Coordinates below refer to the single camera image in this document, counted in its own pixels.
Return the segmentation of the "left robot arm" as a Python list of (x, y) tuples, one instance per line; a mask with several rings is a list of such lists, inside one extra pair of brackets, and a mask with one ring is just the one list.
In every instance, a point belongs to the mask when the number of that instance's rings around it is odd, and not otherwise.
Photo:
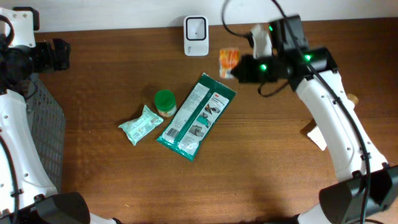
[(36, 42), (39, 12), (1, 8), (1, 223), (119, 223), (92, 214), (77, 193), (60, 194), (47, 175), (29, 126), (35, 73), (69, 68), (70, 44)]

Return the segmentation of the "white lotion tube gold cap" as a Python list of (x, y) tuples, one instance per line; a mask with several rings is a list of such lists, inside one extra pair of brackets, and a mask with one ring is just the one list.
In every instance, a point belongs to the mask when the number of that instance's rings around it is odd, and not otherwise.
[[(354, 108), (359, 102), (358, 97), (351, 93), (347, 94), (347, 98), (350, 100), (351, 102), (350, 106), (352, 108)], [(314, 119), (311, 120), (311, 122), (307, 126), (311, 128), (311, 130), (304, 131), (305, 135), (309, 138), (309, 140), (315, 143), (322, 151), (324, 151), (327, 148), (327, 145), (315, 120)]]

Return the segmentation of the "orange tissue packet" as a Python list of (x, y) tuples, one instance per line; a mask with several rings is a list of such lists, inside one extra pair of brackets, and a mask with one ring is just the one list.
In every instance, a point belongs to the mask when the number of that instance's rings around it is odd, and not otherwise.
[(234, 79), (231, 71), (239, 63), (239, 59), (240, 51), (238, 48), (224, 48), (220, 50), (219, 65), (220, 77), (222, 79)]

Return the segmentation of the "mint green snack packet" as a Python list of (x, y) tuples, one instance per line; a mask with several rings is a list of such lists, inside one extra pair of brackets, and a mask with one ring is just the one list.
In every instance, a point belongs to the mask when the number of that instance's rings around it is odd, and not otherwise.
[(144, 105), (140, 117), (126, 121), (120, 124), (118, 128), (121, 128), (126, 133), (128, 140), (136, 146), (142, 138), (158, 127), (163, 121), (162, 117)]

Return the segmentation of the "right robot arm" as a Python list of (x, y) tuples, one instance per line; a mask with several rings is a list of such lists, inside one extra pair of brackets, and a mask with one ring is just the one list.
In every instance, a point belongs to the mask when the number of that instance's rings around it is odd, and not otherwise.
[(254, 26), (253, 49), (231, 73), (260, 86), (287, 80), (304, 102), (329, 150), (338, 183), (322, 189), (319, 202), (284, 223), (366, 223), (397, 199), (397, 167), (390, 166), (361, 125), (343, 88), (338, 66), (324, 47), (311, 49), (299, 16)]

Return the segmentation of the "green white gloves package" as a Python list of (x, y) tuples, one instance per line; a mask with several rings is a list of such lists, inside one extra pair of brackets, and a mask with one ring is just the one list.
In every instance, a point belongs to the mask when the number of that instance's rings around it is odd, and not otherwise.
[(193, 161), (201, 144), (236, 92), (202, 74), (157, 142)]

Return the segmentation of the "green lid jar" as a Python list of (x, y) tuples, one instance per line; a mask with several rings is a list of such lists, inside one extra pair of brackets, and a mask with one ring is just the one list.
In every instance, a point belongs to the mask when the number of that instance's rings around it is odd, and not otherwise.
[(175, 95), (170, 90), (160, 90), (154, 97), (155, 107), (163, 117), (171, 117), (177, 111)]

